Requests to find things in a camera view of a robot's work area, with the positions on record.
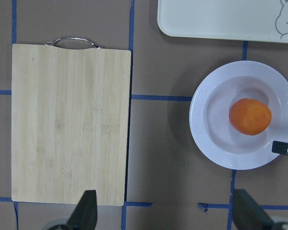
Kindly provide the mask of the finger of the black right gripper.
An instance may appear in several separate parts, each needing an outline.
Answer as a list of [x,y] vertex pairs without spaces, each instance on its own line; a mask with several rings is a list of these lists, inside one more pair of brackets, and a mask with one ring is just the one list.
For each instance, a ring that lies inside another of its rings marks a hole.
[[272,152],[288,156],[288,142],[273,141]]

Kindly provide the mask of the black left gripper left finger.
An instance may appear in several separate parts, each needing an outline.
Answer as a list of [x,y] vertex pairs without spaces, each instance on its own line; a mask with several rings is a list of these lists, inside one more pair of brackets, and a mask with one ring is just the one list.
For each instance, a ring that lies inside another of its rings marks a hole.
[[72,230],[94,230],[97,224],[96,190],[86,190],[67,221]]

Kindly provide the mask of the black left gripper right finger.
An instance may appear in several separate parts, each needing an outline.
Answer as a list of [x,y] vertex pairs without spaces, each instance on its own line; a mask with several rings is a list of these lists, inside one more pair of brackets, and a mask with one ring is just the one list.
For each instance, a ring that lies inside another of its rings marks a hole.
[[271,230],[274,222],[243,189],[233,193],[232,220],[238,230]]

